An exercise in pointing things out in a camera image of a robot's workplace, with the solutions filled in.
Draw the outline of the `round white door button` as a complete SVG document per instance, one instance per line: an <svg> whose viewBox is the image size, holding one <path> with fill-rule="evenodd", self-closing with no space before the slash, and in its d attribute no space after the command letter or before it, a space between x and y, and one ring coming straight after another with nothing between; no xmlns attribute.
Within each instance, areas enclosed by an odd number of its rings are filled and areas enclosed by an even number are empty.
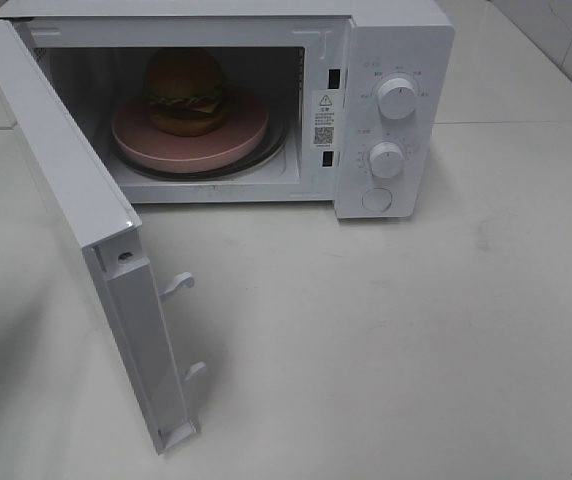
<svg viewBox="0 0 572 480"><path fill-rule="evenodd" d="M370 212L384 213L390 209L392 202L392 193L385 188L373 188L362 196L362 206Z"/></svg>

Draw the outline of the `pink round plate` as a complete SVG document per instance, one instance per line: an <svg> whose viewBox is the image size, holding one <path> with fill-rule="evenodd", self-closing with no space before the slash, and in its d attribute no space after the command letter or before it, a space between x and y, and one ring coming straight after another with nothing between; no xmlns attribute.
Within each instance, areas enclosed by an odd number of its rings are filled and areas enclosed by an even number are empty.
<svg viewBox="0 0 572 480"><path fill-rule="evenodd" d="M112 119L112 134L125 158L153 171L201 173L228 166L250 154L268 129L267 104L255 93L235 88L228 96L229 113L218 129L183 137L157 129L144 101L134 98Z"/></svg>

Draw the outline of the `toy burger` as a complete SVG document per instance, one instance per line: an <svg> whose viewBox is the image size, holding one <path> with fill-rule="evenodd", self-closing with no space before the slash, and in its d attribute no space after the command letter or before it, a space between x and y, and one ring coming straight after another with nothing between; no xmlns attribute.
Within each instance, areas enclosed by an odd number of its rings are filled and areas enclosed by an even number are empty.
<svg viewBox="0 0 572 480"><path fill-rule="evenodd" d="M196 137L227 120L227 81L220 64L203 48L162 48L145 69L142 89L158 130Z"/></svg>

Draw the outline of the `white microwave door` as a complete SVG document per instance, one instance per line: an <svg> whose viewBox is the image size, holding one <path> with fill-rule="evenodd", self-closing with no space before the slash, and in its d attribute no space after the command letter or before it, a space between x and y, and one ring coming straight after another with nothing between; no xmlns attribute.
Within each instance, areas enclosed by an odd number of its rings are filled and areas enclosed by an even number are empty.
<svg viewBox="0 0 572 480"><path fill-rule="evenodd" d="M177 365L162 304L195 284L189 272L157 287L142 221L44 75L24 27L0 20L0 94L64 247L103 308L155 451L195 435L188 402L202 362Z"/></svg>

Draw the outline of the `lower white timer knob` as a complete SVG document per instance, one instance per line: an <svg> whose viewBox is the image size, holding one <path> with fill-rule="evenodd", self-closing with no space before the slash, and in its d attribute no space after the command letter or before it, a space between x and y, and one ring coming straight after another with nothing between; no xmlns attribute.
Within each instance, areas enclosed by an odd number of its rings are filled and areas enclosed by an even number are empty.
<svg viewBox="0 0 572 480"><path fill-rule="evenodd" d="M368 154L368 164L374 177L391 179L404 169L405 154L394 142L380 142Z"/></svg>

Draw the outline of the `white warning label sticker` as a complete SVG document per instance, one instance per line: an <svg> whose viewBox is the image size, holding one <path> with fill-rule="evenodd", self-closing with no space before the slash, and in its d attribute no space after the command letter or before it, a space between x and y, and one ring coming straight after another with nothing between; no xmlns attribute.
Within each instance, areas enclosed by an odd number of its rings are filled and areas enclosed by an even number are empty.
<svg viewBox="0 0 572 480"><path fill-rule="evenodd" d="M311 98L311 144L330 150L335 146L335 130L340 101L335 89L315 90Z"/></svg>

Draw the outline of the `white microwave oven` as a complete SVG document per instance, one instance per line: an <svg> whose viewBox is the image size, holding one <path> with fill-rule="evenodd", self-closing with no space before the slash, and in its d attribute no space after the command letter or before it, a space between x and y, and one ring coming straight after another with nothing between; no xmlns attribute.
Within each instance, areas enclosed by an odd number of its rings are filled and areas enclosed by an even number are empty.
<svg viewBox="0 0 572 480"><path fill-rule="evenodd" d="M432 1L9 1L0 20L28 30L44 75L113 180L135 204L329 201L350 218L407 217L414 210L454 29ZM235 88L258 95L269 124L289 129L280 151L256 169L205 181L156 180L112 155L112 119L142 99L151 56L162 48L203 48ZM373 90L405 73L419 87L401 120L379 112ZM338 91L335 146L311 144L315 90ZM404 169L372 175L370 149L397 143ZM389 210L362 196L388 189Z"/></svg>

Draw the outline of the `upper white power knob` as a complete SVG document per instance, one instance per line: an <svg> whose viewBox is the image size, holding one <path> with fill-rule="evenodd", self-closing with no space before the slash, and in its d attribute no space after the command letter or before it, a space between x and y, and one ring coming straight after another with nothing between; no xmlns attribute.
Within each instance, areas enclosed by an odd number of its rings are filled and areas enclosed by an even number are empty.
<svg viewBox="0 0 572 480"><path fill-rule="evenodd" d="M373 94L383 117L401 120L416 110L419 87L410 75L395 73L382 78Z"/></svg>

